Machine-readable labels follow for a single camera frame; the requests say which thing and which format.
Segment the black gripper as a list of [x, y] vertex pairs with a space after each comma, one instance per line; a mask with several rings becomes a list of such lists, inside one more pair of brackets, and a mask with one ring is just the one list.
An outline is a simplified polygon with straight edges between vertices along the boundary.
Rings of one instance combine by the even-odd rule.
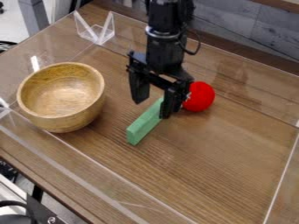
[[[159, 35], [147, 26], [147, 47], [146, 53], [131, 51], [127, 66], [131, 96], [135, 104], [142, 103], [150, 97], [150, 85], [154, 84], [165, 90], [161, 107], [161, 118], [167, 119], [177, 113], [189, 98], [190, 83], [194, 81], [191, 75], [183, 70], [185, 54], [193, 54], [186, 50], [186, 31], [175, 35], [165, 33]], [[177, 79], [171, 83], [161, 77], [161, 74]]]

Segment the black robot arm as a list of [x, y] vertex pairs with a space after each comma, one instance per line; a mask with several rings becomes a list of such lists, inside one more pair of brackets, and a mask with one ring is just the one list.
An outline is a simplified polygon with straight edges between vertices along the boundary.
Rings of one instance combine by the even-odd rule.
[[185, 54], [194, 55], [187, 46], [187, 21], [193, 14], [190, 0], [147, 0], [149, 23], [146, 53], [129, 53], [129, 81], [134, 102], [150, 97], [150, 87], [163, 91], [159, 117], [167, 119], [187, 100], [193, 76], [183, 69]]

